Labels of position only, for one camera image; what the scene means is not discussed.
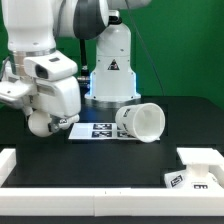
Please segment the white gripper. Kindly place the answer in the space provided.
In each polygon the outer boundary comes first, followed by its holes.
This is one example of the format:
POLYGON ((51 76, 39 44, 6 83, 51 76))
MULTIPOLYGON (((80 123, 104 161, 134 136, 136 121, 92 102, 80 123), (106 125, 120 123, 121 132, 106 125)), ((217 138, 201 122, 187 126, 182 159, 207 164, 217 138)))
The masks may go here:
POLYGON ((58 81, 36 80, 37 93, 24 97, 26 105, 44 111, 50 116, 48 124, 50 132, 66 130, 80 119, 77 115, 81 110, 79 84, 75 77, 58 81))

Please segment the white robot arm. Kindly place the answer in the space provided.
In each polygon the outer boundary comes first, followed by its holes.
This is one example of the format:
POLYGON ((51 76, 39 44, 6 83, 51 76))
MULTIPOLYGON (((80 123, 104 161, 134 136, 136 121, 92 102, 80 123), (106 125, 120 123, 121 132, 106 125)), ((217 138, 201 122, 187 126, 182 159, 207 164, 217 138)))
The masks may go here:
POLYGON ((9 56, 0 69, 0 102, 21 109, 40 137, 79 120, 81 100, 125 105, 141 98, 130 66, 131 33, 119 16, 151 0, 0 0, 9 56), (76 62, 56 49, 58 37, 95 39, 96 67, 80 94, 76 62))

